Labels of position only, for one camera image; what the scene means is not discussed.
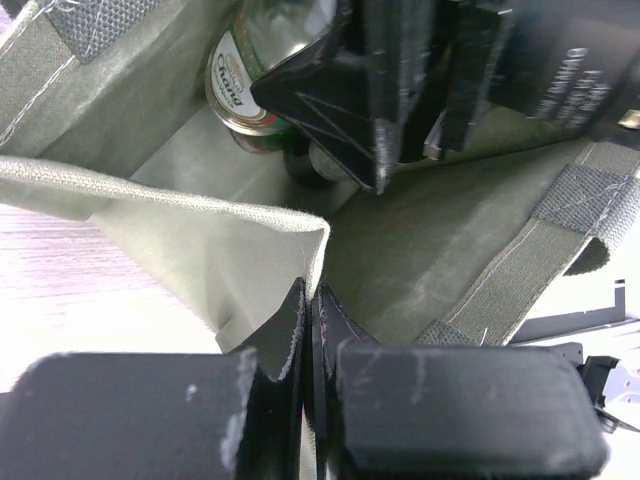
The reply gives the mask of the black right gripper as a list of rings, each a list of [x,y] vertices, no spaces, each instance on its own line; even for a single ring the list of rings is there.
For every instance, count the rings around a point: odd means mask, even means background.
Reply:
[[[489,106],[518,1],[437,1],[426,84],[400,161],[468,147]],[[401,1],[339,1],[318,38],[252,86],[257,103],[314,141],[364,190],[382,193],[399,157]]]

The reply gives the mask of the clear glass bottle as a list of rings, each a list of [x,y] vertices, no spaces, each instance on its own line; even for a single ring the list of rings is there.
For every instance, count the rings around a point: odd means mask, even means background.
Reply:
[[[334,1],[237,1],[217,32],[207,63],[206,94],[231,131],[281,136],[291,126],[259,106],[252,85],[325,33]]]

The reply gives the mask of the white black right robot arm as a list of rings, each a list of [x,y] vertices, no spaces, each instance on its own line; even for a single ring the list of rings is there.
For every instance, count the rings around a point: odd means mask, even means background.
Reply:
[[[327,30],[252,86],[363,189],[444,160],[498,109],[639,146],[635,1],[340,1]]]

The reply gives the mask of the tall cola bottle red cap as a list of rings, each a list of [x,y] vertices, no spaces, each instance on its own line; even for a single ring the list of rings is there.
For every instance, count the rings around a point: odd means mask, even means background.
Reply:
[[[286,172],[307,189],[324,190],[336,184],[353,184],[351,176],[315,142],[302,139],[283,152]]]

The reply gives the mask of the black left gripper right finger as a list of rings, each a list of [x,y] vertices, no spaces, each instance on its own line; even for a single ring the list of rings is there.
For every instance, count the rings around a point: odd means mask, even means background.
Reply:
[[[311,307],[320,479],[591,479],[609,458],[577,368],[544,347],[379,343]]]

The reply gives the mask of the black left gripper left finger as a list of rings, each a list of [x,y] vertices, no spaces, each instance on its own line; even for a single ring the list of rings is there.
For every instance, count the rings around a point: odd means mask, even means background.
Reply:
[[[295,479],[305,285],[226,354],[68,353],[20,377],[5,479]]]

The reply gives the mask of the olive green canvas bag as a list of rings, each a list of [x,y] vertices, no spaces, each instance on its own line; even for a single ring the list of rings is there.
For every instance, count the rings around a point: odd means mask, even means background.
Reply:
[[[94,222],[231,350],[295,280],[388,343],[505,345],[639,215],[630,149],[498,109],[377,194],[313,190],[242,149],[206,94],[237,1],[5,1],[1,200]]]

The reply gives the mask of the green glass bottle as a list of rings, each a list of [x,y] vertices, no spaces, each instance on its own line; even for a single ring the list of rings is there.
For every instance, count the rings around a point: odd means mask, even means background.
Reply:
[[[242,149],[258,155],[280,152],[285,157],[304,156],[308,153],[310,144],[309,138],[296,128],[288,128],[265,136],[243,133],[233,133],[232,136]]]

